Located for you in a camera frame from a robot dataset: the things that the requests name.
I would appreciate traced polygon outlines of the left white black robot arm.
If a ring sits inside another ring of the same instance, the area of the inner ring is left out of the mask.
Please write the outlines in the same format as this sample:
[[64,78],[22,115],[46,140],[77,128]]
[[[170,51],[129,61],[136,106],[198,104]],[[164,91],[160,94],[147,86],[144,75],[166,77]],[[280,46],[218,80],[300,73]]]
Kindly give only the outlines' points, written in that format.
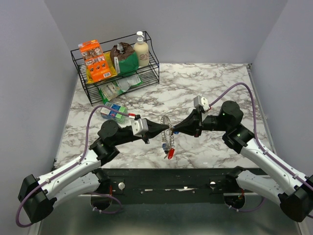
[[18,194],[20,205],[16,213],[16,224],[22,228],[26,227],[19,221],[21,210],[26,212],[31,224],[50,215],[54,205],[60,200],[57,195],[61,190],[112,161],[119,154],[116,148],[118,145],[136,140],[143,140],[148,144],[150,139],[168,128],[166,124],[145,118],[133,120],[130,126],[123,128],[113,120],[105,121],[98,131],[98,139],[87,145],[82,155],[52,172],[39,177],[30,174],[23,179]]

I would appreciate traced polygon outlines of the red key tag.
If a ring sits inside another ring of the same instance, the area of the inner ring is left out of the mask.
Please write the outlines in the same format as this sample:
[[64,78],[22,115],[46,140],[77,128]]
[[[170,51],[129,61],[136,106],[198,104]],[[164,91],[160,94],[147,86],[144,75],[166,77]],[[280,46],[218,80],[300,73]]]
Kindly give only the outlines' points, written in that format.
[[175,152],[175,149],[174,148],[170,148],[170,149],[166,149],[165,150],[165,154],[166,156],[164,157],[165,159],[172,159],[173,156],[174,156],[174,152]]

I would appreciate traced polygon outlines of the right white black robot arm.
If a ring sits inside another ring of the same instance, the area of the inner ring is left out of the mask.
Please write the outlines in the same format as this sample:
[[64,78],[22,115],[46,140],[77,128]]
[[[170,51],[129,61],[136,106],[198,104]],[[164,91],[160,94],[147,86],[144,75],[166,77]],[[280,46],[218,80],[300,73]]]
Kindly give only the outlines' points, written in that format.
[[199,137],[202,131],[222,131],[227,147],[248,158],[269,178],[256,176],[247,169],[236,167],[225,179],[225,187],[235,192],[246,189],[279,205],[283,213],[302,222],[313,210],[313,178],[296,170],[266,148],[241,124],[243,112],[234,101],[225,101],[217,116],[204,112],[206,102],[195,102],[192,113],[173,130]]

